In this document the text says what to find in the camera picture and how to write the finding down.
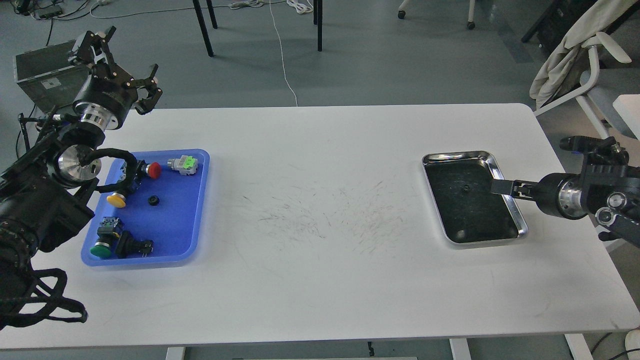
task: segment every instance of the yellow push button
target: yellow push button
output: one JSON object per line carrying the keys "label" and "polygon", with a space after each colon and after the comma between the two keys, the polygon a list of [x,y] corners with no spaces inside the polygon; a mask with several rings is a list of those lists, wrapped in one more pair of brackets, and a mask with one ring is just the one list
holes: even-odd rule
{"label": "yellow push button", "polygon": [[120,195],[119,193],[112,193],[107,196],[107,202],[113,205],[116,208],[124,208],[127,203],[125,202],[125,197]]}

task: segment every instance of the blue tray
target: blue tray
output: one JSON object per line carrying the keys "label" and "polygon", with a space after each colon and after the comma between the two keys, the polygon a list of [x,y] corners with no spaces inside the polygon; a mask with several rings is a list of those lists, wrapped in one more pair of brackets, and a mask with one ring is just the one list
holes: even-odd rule
{"label": "blue tray", "polygon": [[[201,149],[144,151],[133,153],[138,160],[154,161],[162,166],[160,178],[144,178],[138,191],[127,198],[122,209],[114,208],[106,198],[111,193],[100,195],[95,217],[82,246],[82,261],[89,266],[155,264],[155,266],[175,266],[177,261],[189,257],[198,245],[200,217],[204,201],[205,185],[209,172],[209,154]],[[192,176],[180,175],[169,169],[167,160],[191,155],[198,159],[198,172]],[[124,160],[116,159],[107,175],[106,183],[118,181]],[[147,199],[157,195],[160,203],[151,206]],[[154,250],[146,257],[131,254],[125,259],[115,255],[101,259],[91,255],[89,250],[97,240],[97,231],[102,217],[119,217],[124,229],[131,232],[136,240],[153,240]]]}

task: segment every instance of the gray box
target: gray box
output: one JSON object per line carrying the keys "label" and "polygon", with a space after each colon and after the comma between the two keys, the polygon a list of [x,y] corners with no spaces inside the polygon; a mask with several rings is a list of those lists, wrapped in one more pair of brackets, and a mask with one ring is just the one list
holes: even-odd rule
{"label": "gray box", "polygon": [[75,40],[27,51],[13,58],[13,76],[31,100],[42,111],[70,105],[86,81],[89,71],[84,66],[67,62]]}

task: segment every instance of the stainless steel tray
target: stainless steel tray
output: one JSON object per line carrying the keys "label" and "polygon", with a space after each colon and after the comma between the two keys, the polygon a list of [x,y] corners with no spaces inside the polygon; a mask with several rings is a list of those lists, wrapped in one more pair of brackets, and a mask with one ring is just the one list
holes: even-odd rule
{"label": "stainless steel tray", "polygon": [[504,179],[486,151],[429,154],[422,158],[427,184],[448,240],[459,245],[524,237],[529,228],[512,197],[489,192]]}

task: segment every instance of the white chair armrest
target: white chair armrest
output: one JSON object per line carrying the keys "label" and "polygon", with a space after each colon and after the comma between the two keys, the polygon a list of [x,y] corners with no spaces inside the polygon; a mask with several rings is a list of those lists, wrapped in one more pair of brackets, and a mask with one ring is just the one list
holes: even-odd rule
{"label": "white chair armrest", "polygon": [[625,64],[631,62],[629,55],[627,55],[622,47],[620,47],[612,37],[607,35],[607,33],[599,31],[596,33],[596,36],[582,43],[582,47],[589,47],[593,45],[602,45],[618,62]]}

